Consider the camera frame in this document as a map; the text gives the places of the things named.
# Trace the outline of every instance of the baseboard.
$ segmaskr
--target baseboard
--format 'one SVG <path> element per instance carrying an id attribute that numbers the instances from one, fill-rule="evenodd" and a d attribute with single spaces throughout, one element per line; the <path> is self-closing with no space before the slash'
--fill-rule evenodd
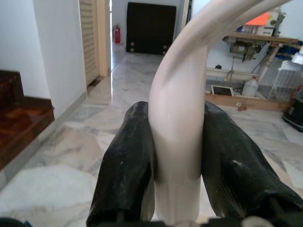
<path id="1" fill-rule="evenodd" d="M 215 105 L 235 106 L 235 107 L 246 107 L 247 109 L 254 110 L 268 110 L 285 112 L 290 108 L 289 103 L 269 101 L 248 97 L 232 97 L 222 95 L 205 94 L 205 100 Z"/>
<path id="2" fill-rule="evenodd" d="M 55 121 L 44 129 L 22 152 L 0 171 L 0 190 L 22 169 L 22 167 L 35 155 L 45 141 L 58 129 L 62 123 L 85 100 L 86 92 L 77 98 Z"/>
<path id="3" fill-rule="evenodd" d="M 226 77 L 227 74 L 230 73 L 230 70 L 219 70 L 219 69 L 206 69 L 206 75 L 207 76 L 214 76 L 214 77 Z M 239 71 L 233 71 L 232 73 L 232 80 L 249 80 L 252 77 L 259 78 L 258 74 L 253 73 L 247 73 L 247 72 L 239 72 Z"/>
<path id="4" fill-rule="evenodd" d="M 63 124 L 63 122 L 77 109 L 79 105 L 86 99 L 86 92 L 80 95 L 58 118 L 55 119 L 40 135 L 38 136 L 41 142 L 47 140 L 55 131 Z"/>
<path id="5" fill-rule="evenodd" d="M 111 74 L 111 67 L 109 67 L 109 68 L 107 69 L 107 75 L 106 75 L 106 76 L 108 77 L 108 76 L 110 76 L 110 74 Z"/>

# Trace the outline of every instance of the white plastic pipe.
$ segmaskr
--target white plastic pipe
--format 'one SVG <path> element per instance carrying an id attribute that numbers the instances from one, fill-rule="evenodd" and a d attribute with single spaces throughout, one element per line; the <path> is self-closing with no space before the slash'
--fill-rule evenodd
<path id="1" fill-rule="evenodd" d="M 156 213 L 166 224 L 199 213 L 208 46 L 288 0 L 212 0 L 183 29 L 152 83 L 149 121 L 157 153 Z"/>

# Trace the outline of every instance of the plastic container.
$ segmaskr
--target plastic container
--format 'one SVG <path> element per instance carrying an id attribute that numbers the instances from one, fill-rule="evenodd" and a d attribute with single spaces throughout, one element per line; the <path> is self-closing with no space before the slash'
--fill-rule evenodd
<path id="1" fill-rule="evenodd" d="M 258 87 L 259 85 L 257 79 L 256 77 L 253 77 L 252 79 L 245 82 L 242 95 L 247 97 L 255 97 Z"/>

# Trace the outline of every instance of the marble floor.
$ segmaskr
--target marble floor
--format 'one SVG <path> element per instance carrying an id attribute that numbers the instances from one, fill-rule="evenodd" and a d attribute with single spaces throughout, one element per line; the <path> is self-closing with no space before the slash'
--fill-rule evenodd
<path id="1" fill-rule="evenodd" d="M 119 62 L 125 57 L 126 51 L 125 51 L 125 44 L 116 44 L 112 43 L 111 48 L 111 70 L 113 70 Z"/>
<path id="2" fill-rule="evenodd" d="M 126 110 L 147 101 L 162 57 L 126 53 L 111 77 L 46 141 L 0 192 L 0 216 L 29 220 L 34 227 L 85 227 L 102 157 Z M 303 134 L 281 113 L 222 106 L 261 147 L 281 180 L 303 197 Z M 213 217 L 201 184 L 198 222 Z"/>

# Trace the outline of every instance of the wooden staircase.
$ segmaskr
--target wooden staircase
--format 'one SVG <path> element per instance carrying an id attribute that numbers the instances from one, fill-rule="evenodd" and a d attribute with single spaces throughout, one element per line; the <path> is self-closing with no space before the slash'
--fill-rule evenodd
<path id="1" fill-rule="evenodd" d="M 0 70 L 0 170 L 53 121 L 51 100 L 24 96 L 20 73 Z"/>

